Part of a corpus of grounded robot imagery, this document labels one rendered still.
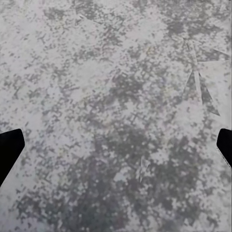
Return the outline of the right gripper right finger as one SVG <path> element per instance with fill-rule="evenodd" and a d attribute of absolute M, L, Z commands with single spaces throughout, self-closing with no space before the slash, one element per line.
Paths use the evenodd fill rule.
<path fill-rule="evenodd" d="M 232 130 L 222 128 L 218 134 L 217 147 L 232 167 Z"/>

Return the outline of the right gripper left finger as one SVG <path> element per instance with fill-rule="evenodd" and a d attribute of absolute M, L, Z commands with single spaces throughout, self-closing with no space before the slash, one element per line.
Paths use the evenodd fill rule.
<path fill-rule="evenodd" d="M 0 187 L 25 147 L 21 129 L 0 134 Z"/>

